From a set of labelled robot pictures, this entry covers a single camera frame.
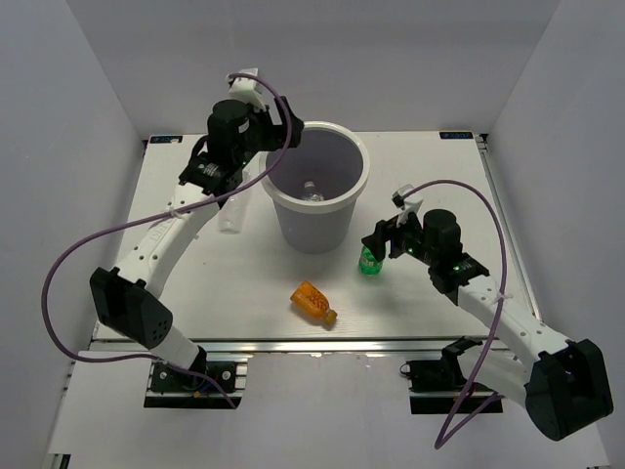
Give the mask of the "green plastic bottle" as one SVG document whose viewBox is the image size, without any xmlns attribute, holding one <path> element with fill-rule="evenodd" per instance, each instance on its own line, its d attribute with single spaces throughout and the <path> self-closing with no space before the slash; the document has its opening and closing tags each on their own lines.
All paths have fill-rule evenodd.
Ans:
<svg viewBox="0 0 625 469">
<path fill-rule="evenodd" d="M 358 269 L 360 273 L 367 277 L 375 277 L 380 274 L 383 268 L 383 262 L 377 261 L 371 251 L 362 246 L 358 259 Z"/>
</svg>

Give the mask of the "blue label water bottle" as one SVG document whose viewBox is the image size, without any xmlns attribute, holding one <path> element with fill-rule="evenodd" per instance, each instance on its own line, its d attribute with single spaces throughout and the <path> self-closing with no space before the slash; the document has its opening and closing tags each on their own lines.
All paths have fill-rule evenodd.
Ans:
<svg viewBox="0 0 625 469">
<path fill-rule="evenodd" d="M 309 202 L 321 202 L 325 200 L 325 197 L 318 190 L 314 181 L 305 181 L 301 199 L 303 201 L 309 201 Z"/>
</svg>

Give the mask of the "clear crushed plastic bottle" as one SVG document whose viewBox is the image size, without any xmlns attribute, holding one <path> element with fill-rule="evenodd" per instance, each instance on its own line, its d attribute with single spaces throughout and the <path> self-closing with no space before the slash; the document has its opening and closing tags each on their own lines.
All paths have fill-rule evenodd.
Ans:
<svg viewBox="0 0 625 469">
<path fill-rule="evenodd" d="M 219 213 L 219 231 L 226 234 L 242 232 L 251 192 L 240 192 L 228 199 Z"/>
</svg>

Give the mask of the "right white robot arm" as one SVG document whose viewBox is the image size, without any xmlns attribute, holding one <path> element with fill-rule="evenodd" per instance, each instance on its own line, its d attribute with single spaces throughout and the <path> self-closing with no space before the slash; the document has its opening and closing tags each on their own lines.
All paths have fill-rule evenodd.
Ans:
<svg viewBox="0 0 625 469">
<path fill-rule="evenodd" d="M 413 212 L 376 224 L 362 240 L 382 261 L 409 255 L 424 263 L 434 288 L 487 326 L 513 353 L 490 353 L 478 383 L 522 406 L 540 432 L 560 441 L 614 410 L 600 348 L 575 342 L 498 291 L 488 269 L 464 252 L 453 213 Z"/>
</svg>

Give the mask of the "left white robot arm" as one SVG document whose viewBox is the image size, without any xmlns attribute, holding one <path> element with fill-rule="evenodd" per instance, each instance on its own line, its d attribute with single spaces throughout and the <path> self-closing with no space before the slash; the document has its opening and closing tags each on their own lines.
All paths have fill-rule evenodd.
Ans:
<svg viewBox="0 0 625 469">
<path fill-rule="evenodd" d="M 102 325 L 148 349 L 170 368 L 205 370 L 206 354 L 174 325 L 159 297 L 174 267 L 199 231 L 242 185 L 243 170 L 262 151 L 299 145 L 304 123 L 284 97 L 275 99 L 280 116 L 228 99 L 213 106 L 207 135 L 191 150 L 187 166 L 163 219 L 113 268 L 98 268 L 90 287 Z"/>
</svg>

